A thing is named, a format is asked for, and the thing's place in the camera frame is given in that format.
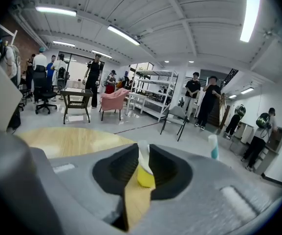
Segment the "black backpack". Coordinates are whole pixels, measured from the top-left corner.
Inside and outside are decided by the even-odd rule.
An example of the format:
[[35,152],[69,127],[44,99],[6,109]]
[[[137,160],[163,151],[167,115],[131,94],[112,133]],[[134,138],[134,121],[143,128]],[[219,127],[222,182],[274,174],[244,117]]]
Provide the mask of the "black backpack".
[[269,122],[270,115],[268,113],[262,113],[260,117],[256,120],[256,125],[259,128],[266,128]]
[[66,69],[63,68],[63,67],[61,67],[61,68],[58,70],[57,78],[58,78],[58,79],[60,79],[60,78],[61,78],[61,79],[65,79],[65,78],[64,78],[65,72],[66,72]]

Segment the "black office chair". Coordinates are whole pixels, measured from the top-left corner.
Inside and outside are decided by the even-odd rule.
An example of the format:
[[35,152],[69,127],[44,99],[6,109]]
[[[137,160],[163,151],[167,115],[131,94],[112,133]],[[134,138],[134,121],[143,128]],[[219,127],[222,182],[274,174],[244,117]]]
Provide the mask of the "black office chair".
[[48,110],[47,114],[50,114],[51,111],[49,106],[55,107],[57,109],[57,105],[49,104],[48,100],[53,98],[57,95],[56,92],[48,91],[48,86],[46,82],[46,72],[45,67],[37,67],[33,73],[33,82],[34,82],[34,98],[36,101],[41,99],[44,103],[41,105],[37,105],[35,114],[38,114],[39,109],[46,108]]

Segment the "brick wall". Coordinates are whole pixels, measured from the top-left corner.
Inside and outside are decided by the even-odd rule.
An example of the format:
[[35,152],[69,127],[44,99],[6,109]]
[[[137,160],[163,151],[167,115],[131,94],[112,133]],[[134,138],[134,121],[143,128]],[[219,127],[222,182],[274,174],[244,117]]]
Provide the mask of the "brick wall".
[[[0,24],[11,32],[15,32],[15,30],[18,31],[14,40],[14,45],[20,52],[20,58],[22,60],[21,68],[23,70],[25,68],[25,60],[30,58],[33,53],[38,54],[40,46],[25,32],[24,29],[21,28],[10,14],[6,13],[4,17],[0,19]],[[6,34],[4,31],[0,31],[0,33],[2,35]],[[12,37],[5,37],[3,39],[10,43]]]

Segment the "wooden table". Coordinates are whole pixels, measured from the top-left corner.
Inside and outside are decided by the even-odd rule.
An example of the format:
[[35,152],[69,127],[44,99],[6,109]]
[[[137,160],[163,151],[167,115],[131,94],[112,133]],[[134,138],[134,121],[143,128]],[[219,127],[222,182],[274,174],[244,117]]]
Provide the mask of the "wooden table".
[[[64,114],[64,124],[66,114],[68,113],[68,109],[85,109],[88,117],[88,122],[90,123],[90,117],[87,112],[87,104],[91,96],[93,96],[93,92],[91,90],[85,89],[76,89],[76,88],[64,88],[60,91],[60,94],[64,97],[65,101],[65,114]],[[70,101],[70,96],[82,96],[82,101]]]
[[112,133],[73,127],[41,128],[18,136],[29,146],[42,149],[47,158],[78,156],[135,143]]

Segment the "pink armchair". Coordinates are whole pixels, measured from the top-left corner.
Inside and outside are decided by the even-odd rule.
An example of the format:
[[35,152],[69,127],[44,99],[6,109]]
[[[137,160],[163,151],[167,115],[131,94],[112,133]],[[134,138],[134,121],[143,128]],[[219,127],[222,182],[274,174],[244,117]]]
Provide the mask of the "pink armchair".
[[104,116],[104,111],[109,111],[109,110],[119,110],[119,120],[121,120],[121,110],[123,108],[123,100],[125,99],[126,95],[129,93],[129,90],[120,88],[119,90],[113,92],[112,94],[106,94],[103,93],[101,95],[101,109],[103,109],[102,113],[102,119],[103,121],[103,116]]

